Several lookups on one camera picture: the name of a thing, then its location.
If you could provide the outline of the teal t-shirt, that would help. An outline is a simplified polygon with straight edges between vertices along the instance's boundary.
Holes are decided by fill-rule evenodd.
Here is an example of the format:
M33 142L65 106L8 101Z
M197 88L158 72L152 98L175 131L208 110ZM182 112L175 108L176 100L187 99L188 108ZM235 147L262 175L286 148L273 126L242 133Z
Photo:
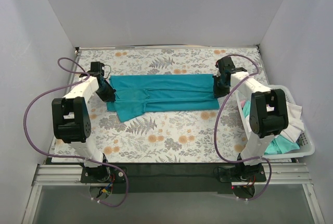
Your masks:
M116 100L107 102L120 122L144 113L219 109L211 74L112 76Z

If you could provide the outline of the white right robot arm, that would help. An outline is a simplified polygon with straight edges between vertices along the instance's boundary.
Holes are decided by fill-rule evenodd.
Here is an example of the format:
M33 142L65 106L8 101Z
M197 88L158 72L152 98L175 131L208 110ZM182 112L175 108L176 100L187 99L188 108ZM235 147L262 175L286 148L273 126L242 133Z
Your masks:
M289 124L285 92L258 82L254 78L257 71L249 73L243 67L237 68L231 55L219 59L215 66L215 98L224 97L228 100L233 93L238 92L250 101L249 121L244 123L244 128L250 130L246 147L236 161L227 161L226 165L218 167L217 174L222 182L236 179L253 181L255 178L264 181L264 153L273 139Z

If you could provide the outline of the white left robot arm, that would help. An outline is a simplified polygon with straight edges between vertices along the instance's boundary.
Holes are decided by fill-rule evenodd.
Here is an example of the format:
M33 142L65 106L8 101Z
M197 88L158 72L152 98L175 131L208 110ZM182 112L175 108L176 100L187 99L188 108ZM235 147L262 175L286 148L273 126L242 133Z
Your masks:
M110 169L92 162L105 163L105 155L98 150L96 142L90 139L92 125L86 103L97 94L103 102L114 102L116 90L107 82L105 65L99 61L91 62L90 70L80 75L81 83L74 86L63 98L52 101L54 135L57 139L75 149L83 157L86 175L98 182L105 182L110 177Z

